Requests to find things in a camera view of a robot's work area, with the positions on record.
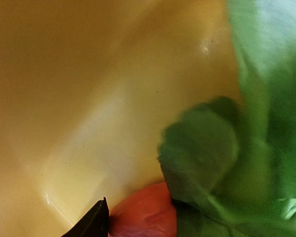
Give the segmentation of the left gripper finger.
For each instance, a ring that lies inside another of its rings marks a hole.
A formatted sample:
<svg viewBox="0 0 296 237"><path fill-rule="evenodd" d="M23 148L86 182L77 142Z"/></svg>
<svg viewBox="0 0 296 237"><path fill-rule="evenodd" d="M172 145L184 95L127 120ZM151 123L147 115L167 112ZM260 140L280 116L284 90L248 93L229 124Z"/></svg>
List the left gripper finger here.
<svg viewBox="0 0 296 237"><path fill-rule="evenodd" d="M108 228L109 208L104 197L62 237L108 237Z"/></svg>

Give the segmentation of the orange toy carrot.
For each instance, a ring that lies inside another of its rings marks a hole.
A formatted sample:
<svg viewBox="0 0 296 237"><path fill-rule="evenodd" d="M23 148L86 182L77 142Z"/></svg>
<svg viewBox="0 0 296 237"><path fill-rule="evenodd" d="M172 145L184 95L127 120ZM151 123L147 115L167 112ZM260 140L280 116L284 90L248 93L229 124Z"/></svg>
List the orange toy carrot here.
<svg viewBox="0 0 296 237"><path fill-rule="evenodd" d="M110 237L175 237L177 212L166 183L149 185L110 210Z"/></svg>

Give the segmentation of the yellow plastic basket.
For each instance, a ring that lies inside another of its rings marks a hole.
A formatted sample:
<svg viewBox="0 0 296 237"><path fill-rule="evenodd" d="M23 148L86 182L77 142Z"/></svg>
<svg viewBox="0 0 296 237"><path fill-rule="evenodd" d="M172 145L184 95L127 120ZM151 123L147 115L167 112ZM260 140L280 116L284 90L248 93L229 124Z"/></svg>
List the yellow plastic basket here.
<svg viewBox="0 0 296 237"><path fill-rule="evenodd" d="M0 237L59 237L163 179L162 130L240 100L225 0L0 0Z"/></svg>

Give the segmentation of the green toy leafy vegetable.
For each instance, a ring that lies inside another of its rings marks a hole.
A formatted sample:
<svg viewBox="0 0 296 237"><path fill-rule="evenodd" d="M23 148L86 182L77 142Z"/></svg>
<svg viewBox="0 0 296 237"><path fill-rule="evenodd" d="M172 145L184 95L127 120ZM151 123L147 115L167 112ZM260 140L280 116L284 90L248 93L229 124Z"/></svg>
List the green toy leafy vegetable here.
<svg viewBox="0 0 296 237"><path fill-rule="evenodd" d="M242 104L167 127L158 160L179 237L296 237L296 0L231 0Z"/></svg>

